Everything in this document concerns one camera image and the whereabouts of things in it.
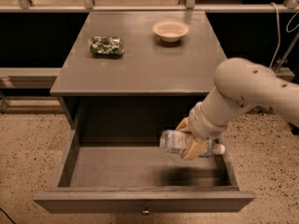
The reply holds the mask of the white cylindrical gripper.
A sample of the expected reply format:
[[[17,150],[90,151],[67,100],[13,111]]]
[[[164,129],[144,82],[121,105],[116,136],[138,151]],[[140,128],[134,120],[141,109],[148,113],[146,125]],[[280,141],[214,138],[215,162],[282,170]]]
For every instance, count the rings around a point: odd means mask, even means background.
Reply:
[[[196,158],[206,158],[212,155],[214,142],[226,129],[227,126],[217,125],[209,120],[201,108],[201,102],[198,102],[190,111],[189,116],[184,118],[176,130],[189,133],[200,139],[193,139],[191,145],[183,152],[181,158],[189,161]]]

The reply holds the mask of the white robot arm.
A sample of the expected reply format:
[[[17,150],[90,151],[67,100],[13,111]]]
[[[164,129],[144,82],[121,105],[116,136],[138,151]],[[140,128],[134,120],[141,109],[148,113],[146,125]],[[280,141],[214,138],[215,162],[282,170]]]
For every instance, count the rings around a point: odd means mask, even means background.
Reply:
[[[228,59],[216,68],[214,84],[204,101],[197,103],[177,126],[192,136],[182,153],[184,160],[201,156],[207,141],[218,138],[231,119],[255,106],[299,126],[299,85],[277,77],[268,67],[246,59]]]

